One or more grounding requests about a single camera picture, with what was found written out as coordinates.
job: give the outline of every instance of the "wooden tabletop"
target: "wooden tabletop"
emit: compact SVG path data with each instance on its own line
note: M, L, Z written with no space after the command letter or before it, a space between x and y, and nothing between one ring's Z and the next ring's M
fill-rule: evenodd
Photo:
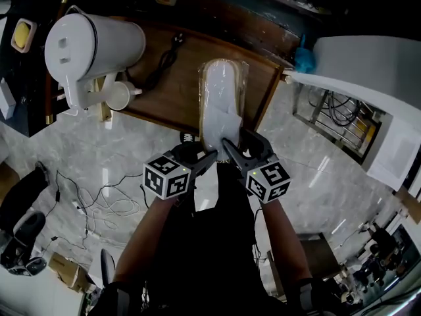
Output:
M157 87L136 97L122 112L141 119L199 134L199 69L213 59L245 61L249 65L243 127L256 130L278 85L282 67L225 41L175 26L120 18L139 24L146 36L146 49L128 72L141 88L161 55L171 48L171 39L182 31L185 43L177 61L163 74Z

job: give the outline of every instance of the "white tile floor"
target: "white tile floor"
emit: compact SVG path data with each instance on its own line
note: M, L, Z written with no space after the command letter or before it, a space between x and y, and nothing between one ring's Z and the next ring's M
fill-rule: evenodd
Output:
M390 189L367 177L364 171L344 152L314 130L292 116L293 88L280 83L263 118L259 132L267 137L281 162L292 177L288 193L282 198L283 207L297 233L325 233L338 261L356 252L367 241L368 235L354 234L345 245L337 248L353 233L360 223L381 212L380 224L399 206ZM0 134L10 149L7 163L23 177L41 160L51 170L52 185L34 203L36 209L47 212L54 205L56 170L73 179L82 190L82 199L92 202L99 188L106 182L115 184L125 174L141 173L142 162L158 152L172 149L179 143L177 131L144 120L115 113L112 123L99 122L96 109L79 113L78 116L61 114L58 121L26 138L9 127L0 124ZM110 188L105 199L115 211L131 212L129 217L107 215L95 210L95 233L85 241L87 250L70 246L58 239L49 250L73 257L80 263L90 264L94 251L103 243L124 247L134 228L146 211L139 178L127 178L119 188ZM65 236L74 244L81 244L85 218L72 205L77 201L74 185L59 177L61 202L49 215L47 225L37 239L39 247L46 246L52 236ZM197 209L211 208L217 199L216 168L212 168L197 182L195 194ZM150 203L153 196L147 193ZM251 198L253 210L259 206ZM345 222L332 234L336 226ZM94 220L89 219L93 230ZM257 219L257 241L265 256L270 249L267 230L262 215ZM274 289L270 267L260 266L262 280L267 290Z

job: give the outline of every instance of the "forearm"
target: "forearm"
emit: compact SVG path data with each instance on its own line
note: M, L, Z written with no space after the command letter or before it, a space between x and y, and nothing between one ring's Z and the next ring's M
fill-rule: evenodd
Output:
M304 249L278 200L262 205L276 268L285 289L310 278Z
M166 218L176 198L155 198L117 263L114 281L131 282L146 273L157 250Z

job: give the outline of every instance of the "white box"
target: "white box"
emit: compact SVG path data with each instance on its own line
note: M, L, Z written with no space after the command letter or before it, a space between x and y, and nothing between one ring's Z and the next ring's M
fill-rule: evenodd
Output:
M143 164L143 187L161 199L168 199L187 192L190 169L161 153Z
M368 176L399 191L421 146L421 133L386 114L361 167Z
M9 89L5 79L0 82L0 110L5 119L13 116L16 101L13 98L12 92Z

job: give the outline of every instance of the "white kettle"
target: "white kettle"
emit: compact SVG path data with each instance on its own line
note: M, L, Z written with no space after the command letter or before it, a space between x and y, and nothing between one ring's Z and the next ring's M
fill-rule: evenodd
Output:
M66 94L68 106L85 109L107 100L116 75L145 51L145 34L133 22L83 13L58 20L45 42L45 64ZM106 76L103 89L88 92L94 78Z

